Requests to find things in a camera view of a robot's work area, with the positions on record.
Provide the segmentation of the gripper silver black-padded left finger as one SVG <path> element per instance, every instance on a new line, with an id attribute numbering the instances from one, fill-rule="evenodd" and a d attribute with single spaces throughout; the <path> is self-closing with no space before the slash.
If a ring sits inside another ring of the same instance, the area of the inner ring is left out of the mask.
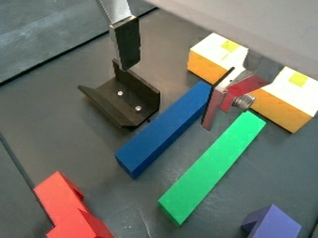
<path id="1" fill-rule="evenodd" d="M 126 0 L 96 0 L 109 21 L 118 66 L 126 71 L 140 61 L 138 18 L 132 14 Z"/>

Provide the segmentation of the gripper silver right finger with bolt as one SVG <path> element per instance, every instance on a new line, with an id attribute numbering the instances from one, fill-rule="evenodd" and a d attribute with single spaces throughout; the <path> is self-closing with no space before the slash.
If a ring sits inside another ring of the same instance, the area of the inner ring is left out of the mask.
<path id="1" fill-rule="evenodd" d="M 201 126 L 205 130 L 211 130 L 220 106 L 224 103 L 224 98 L 229 95 L 227 92 L 228 86 L 235 86 L 240 82 L 247 80 L 247 77 L 252 73 L 247 70 L 243 70 L 236 77 L 229 80 L 228 75 L 235 70 L 233 67 L 224 73 L 224 75 L 217 79 L 216 83 L 212 85 L 212 89 L 208 95 L 208 100 L 205 104 L 205 109 L 203 113 Z M 229 106 L 237 107 L 243 112 L 245 112 L 251 105 L 253 104 L 256 98 L 248 93 L 233 96 L 229 100 Z"/>

